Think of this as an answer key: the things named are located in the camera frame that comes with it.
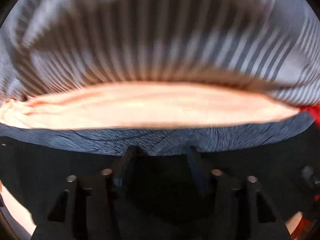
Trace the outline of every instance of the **beige cloth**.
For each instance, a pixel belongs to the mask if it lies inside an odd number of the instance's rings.
[[[298,112],[264,95],[218,86],[128,82],[7,101],[0,122],[52,130],[217,127],[278,122]]]

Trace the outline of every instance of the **striped fabric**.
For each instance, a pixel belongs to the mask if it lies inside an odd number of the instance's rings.
[[[320,101],[305,0],[19,0],[1,28],[1,98],[101,82],[203,82]]]

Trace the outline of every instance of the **gray cloth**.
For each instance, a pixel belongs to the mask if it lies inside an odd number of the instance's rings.
[[[0,98],[101,82],[208,82],[320,101],[305,0],[19,0],[1,28]]]
[[[276,143],[300,134],[312,123],[308,113],[303,112],[277,123],[202,129],[53,131],[0,124],[0,136],[57,149],[105,155],[122,155],[130,145],[141,147],[149,155],[179,155],[185,145],[195,145],[202,152],[218,152]]]

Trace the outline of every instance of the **red fabric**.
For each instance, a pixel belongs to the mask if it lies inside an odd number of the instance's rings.
[[[317,106],[303,106],[302,111],[308,111],[309,114],[315,119],[316,125],[320,128],[320,105]]]

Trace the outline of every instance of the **screw head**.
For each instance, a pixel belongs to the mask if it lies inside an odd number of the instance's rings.
[[[211,173],[212,173],[214,176],[221,176],[221,175],[223,174],[222,171],[217,170],[217,169],[211,170]]]
[[[102,175],[110,175],[112,173],[112,169],[104,169],[101,171]]]
[[[70,175],[67,177],[67,182],[74,182],[77,179],[76,175]]]
[[[248,176],[247,180],[251,183],[256,183],[258,181],[255,176]]]

